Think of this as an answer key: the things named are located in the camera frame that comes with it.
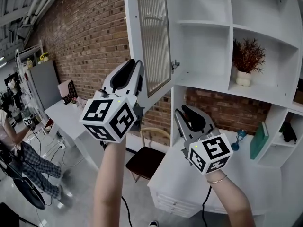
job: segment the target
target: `ceiling pipe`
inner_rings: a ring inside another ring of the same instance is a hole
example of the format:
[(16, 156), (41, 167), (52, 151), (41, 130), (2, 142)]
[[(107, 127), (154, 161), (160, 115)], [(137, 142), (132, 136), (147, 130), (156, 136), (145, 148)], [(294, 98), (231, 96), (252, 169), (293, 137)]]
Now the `ceiling pipe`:
[(42, 7), (42, 9), (40, 10), (39, 14), (37, 16), (34, 16), (34, 19), (31, 21), (31, 24), (33, 25), (36, 20), (41, 16), (41, 14), (43, 13), (43, 11), (47, 8), (47, 6), (49, 5), (49, 3), (51, 2), (52, 0), (48, 0), (44, 6)]
[(26, 18), (25, 18), (25, 20), (24, 20), (24, 22), (23, 22), (23, 25), (26, 25), (26, 24), (28, 23), (29, 18), (32, 16), (32, 13), (33, 13), (33, 11), (34, 11), (34, 9), (35, 9), (35, 6), (36, 6), (36, 4), (37, 4), (38, 2), (39, 2), (39, 0), (34, 0), (34, 1), (32, 2), (31, 6), (30, 6), (30, 8), (29, 8), (29, 11), (28, 11), (28, 13), (27, 13), (27, 16), (26, 16)]
[(41, 2), (40, 2), (40, 4), (39, 4), (38, 8), (37, 8), (36, 11), (35, 11), (35, 14), (34, 14), (34, 16), (33, 16), (33, 19), (32, 19), (31, 24), (34, 24), (34, 23), (35, 23), (36, 18), (38, 17), (38, 15), (39, 15), (39, 13), (40, 13), (42, 7), (44, 6), (44, 4), (45, 4), (47, 1), (48, 1), (48, 0), (41, 0)]

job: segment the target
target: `wooden chair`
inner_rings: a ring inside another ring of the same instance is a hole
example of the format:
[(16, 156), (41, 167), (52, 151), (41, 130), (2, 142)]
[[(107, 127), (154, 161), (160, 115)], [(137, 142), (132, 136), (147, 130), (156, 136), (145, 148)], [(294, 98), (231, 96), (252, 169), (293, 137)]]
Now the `wooden chair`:
[(145, 145), (143, 135), (145, 131), (157, 132), (170, 139), (170, 135), (164, 130), (157, 128), (141, 129), (140, 135), (143, 147), (126, 164), (126, 168), (133, 176), (135, 182), (137, 182), (140, 177), (150, 180), (165, 156), (165, 153)]

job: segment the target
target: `black bag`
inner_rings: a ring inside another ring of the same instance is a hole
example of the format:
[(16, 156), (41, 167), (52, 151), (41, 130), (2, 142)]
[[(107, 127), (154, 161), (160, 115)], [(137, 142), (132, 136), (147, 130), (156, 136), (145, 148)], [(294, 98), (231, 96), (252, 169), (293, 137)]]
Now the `black bag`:
[(295, 135), (295, 132), (291, 126), (290, 123), (283, 123), (283, 136), (284, 136), (284, 140), (286, 142), (290, 142), (291, 140), (294, 140), (294, 143), (296, 144), (297, 143), (297, 137)]

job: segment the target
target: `chair seat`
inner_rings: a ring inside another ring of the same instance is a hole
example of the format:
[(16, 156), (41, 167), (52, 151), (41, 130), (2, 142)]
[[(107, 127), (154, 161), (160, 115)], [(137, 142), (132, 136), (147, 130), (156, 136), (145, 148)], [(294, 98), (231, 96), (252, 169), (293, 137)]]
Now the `chair seat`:
[(126, 164), (131, 172), (150, 180), (165, 157), (163, 152), (143, 147)]

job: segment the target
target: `bracelet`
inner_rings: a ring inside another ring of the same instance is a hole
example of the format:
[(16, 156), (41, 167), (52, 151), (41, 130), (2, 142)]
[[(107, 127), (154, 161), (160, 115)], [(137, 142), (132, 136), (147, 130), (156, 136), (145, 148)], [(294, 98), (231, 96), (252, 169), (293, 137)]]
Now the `bracelet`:
[(209, 183), (209, 184), (217, 184), (217, 183), (220, 183), (220, 182), (222, 182), (225, 178), (227, 177), (227, 175), (225, 174), (225, 177), (224, 178), (222, 178), (221, 180), (219, 180), (219, 181), (214, 181), (214, 182), (210, 182), (210, 181), (208, 181), (207, 180), (207, 182)]

